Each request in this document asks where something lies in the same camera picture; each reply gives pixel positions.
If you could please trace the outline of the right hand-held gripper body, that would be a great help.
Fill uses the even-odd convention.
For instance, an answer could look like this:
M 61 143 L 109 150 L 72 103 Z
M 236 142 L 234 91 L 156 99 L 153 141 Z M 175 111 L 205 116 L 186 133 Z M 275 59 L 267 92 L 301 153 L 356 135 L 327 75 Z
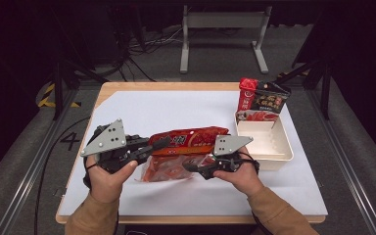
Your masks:
M 214 148 L 208 156 L 214 156 L 215 162 L 209 165 L 202 165 L 208 169 L 209 177 L 213 178 L 213 173 L 217 170 L 235 172 L 242 163 L 254 163 L 256 171 L 259 171 L 259 162 L 254 160 L 249 154 L 241 152 L 240 149 L 254 141 L 249 136 L 217 135 Z

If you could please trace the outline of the aluminium rail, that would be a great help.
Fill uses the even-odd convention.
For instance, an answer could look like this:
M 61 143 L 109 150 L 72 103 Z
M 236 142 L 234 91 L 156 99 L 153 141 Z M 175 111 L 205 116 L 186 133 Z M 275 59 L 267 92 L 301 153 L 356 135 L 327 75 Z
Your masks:
M 364 222 L 371 235 L 376 235 L 376 211 L 374 210 L 365 189 L 356 175 L 353 166 L 345 152 L 343 145 L 340 143 L 337 133 L 332 124 L 324 117 L 320 109 L 320 99 L 316 96 L 315 91 L 307 91 L 308 99 L 314 106 L 316 115 L 320 119 L 327 138 L 332 145 L 336 162 L 344 175 L 344 178 L 352 193 L 352 197 L 363 217 Z
M 3 215 L 0 235 L 9 235 L 61 130 L 68 108 L 53 119 L 55 110 L 42 108 L 27 125 L 0 164 Z

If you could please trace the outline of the black tripod stand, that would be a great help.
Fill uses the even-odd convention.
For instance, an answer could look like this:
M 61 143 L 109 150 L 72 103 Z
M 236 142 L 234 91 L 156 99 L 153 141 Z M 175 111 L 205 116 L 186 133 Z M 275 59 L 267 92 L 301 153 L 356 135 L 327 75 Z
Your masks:
M 66 54 L 61 49 L 53 52 L 51 58 L 52 62 L 54 63 L 52 81 L 55 84 L 56 105 L 56 111 L 53 120 L 57 120 L 61 116 L 64 107 L 66 106 L 63 95 L 63 84 L 65 84 L 68 87 L 68 89 L 73 90 L 76 90 L 79 86 L 79 78 L 74 73 L 75 71 L 79 71 L 80 73 L 83 73 L 90 79 L 95 80 L 101 84 L 107 82 L 107 79 L 73 62 L 66 56 Z
M 320 95 L 320 111 L 325 119 L 329 119 L 329 92 L 331 83 L 331 68 L 330 64 L 326 60 L 317 59 L 309 63 L 305 63 L 287 73 L 280 73 L 276 78 L 278 84 L 283 84 L 289 81 L 299 74 L 306 72 L 307 76 L 303 81 L 303 87 L 306 90 L 313 90 L 319 82 L 321 84 L 321 95 Z

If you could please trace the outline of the red black hotpot packet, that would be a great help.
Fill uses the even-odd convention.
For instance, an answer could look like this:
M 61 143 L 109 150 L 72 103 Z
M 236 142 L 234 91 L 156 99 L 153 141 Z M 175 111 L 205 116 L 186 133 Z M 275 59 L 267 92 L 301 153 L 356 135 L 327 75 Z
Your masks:
M 242 77 L 239 82 L 237 121 L 277 121 L 291 89 L 273 81 Z

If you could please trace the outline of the person's left hand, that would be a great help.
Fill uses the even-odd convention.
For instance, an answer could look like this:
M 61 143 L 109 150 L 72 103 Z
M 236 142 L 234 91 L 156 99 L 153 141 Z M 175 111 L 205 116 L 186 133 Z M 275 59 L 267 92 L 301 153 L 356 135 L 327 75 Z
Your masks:
M 112 203 L 119 199 L 123 183 L 138 167 L 136 161 L 125 165 L 116 173 L 109 173 L 97 165 L 95 157 L 90 156 L 86 161 L 86 169 L 91 182 L 91 196 L 100 203 Z

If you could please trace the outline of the person's right hand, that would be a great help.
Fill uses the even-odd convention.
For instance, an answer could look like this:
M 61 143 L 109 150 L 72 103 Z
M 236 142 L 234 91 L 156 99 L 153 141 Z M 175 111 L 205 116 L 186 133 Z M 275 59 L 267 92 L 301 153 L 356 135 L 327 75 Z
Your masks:
M 251 197 L 264 188 L 254 163 L 242 163 L 235 172 L 217 170 L 213 176 L 230 182 L 237 190 Z

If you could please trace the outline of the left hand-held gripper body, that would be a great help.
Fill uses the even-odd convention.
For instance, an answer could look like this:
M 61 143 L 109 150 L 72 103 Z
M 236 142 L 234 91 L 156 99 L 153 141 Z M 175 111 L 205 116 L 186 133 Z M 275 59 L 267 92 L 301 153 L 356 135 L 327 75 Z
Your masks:
M 143 148 L 128 147 L 126 136 L 121 119 L 99 125 L 80 155 L 83 158 L 94 156 L 98 166 L 109 173 L 115 173 L 131 161 L 137 162 L 139 150 Z

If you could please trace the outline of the grey metal stand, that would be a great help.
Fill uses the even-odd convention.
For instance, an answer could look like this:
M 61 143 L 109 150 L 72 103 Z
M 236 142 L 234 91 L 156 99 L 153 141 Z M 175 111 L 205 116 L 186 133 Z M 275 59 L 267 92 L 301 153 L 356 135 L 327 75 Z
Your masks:
M 261 50 L 262 41 L 271 16 L 272 7 L 256 12 L 191 12 L 188 6 L 183 9 L 181 49 L 181 73 L 188 72 L 189 65 L 189 29 L 190 28 L 257 28 L 258 38 L 251 42 L 260 72 L 268 73 L 264 55 Z

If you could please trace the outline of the white paper mat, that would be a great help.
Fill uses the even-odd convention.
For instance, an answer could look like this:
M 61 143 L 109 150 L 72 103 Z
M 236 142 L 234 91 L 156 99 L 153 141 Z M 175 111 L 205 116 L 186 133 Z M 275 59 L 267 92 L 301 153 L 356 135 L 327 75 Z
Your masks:
M 117 91 L 97 108 L 88 125 L 121 119 L 126 133 L 150 137 L 192 127 L 220 126 L 237 135 L 238 91 Z M 294 158 L 279 170 L 259 170 L 263 184 L 304 215 L 328 211 L 288 110 L 280 113 Z M 247 216 L 244 194 L 220 179 L 194 174 L 187 179 L 143 182 L 134 171 L 124 183 L 119 213 L 123 222 L 135 216 Z

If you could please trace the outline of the white plastic box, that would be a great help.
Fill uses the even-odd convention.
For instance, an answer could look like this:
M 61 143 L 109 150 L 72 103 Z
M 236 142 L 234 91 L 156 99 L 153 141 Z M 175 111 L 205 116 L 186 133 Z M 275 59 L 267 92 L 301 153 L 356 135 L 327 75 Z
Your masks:
M 294 158 L 281 117 L 271 121 L 246 120 L 237 114 L 234 117 L 237 134 L 254 138 L 246 147 L 251 157 L 259 162 L 260 170 L 279 170 Z

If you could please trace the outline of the yellow black striped tape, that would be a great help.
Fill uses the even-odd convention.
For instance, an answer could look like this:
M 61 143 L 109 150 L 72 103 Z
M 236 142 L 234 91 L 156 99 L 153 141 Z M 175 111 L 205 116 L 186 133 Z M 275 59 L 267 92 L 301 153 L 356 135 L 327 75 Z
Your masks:
M 50 107 L 50 108 L 55 108 L 56 107 L 56 103 L 55 102 L 50 102 L 49 101 L 49 98 L 52 94 L 52 92 L 55 90 L 55 83 L 54 82 L 50 82 L 47 86 L 47 88 L 45 89 L 44 93 L 43 93 L 43 96 L 41 98 L 41 100 L 38 102 L 37 106 L 38 107 Z

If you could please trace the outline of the wooden table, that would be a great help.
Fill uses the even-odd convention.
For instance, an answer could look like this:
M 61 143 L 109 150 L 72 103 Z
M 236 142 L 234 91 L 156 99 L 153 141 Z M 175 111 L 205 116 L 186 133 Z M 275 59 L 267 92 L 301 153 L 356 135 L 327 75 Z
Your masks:
M 235 82 L 108 82 L 101 88 L 95 108 L 117 91 L 238 91 Z M 88 134 L 93 133 L 87 127 Z M 321 223 L 325 216 L 305 215 L 311 223 Z M 250 210 L 247 216 L 135 216 L 122 224 L 251 224 L 254 219 Z

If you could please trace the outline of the orange clear snack packet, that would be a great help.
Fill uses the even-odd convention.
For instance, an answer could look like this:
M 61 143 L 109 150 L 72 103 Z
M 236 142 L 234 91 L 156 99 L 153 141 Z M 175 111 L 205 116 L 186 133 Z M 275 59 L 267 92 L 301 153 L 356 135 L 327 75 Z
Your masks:
M 169 144 L 155 151 L 142 167 L 141 181 L 159 182 L 189 178 L 192 172 L 183 165 L 198 164 L 214 147 L 217 135 L 226 135 L 229 129 L 219 126 L 174 129 L 157 133 L 150 137 L 149 143 L 169 138 Z

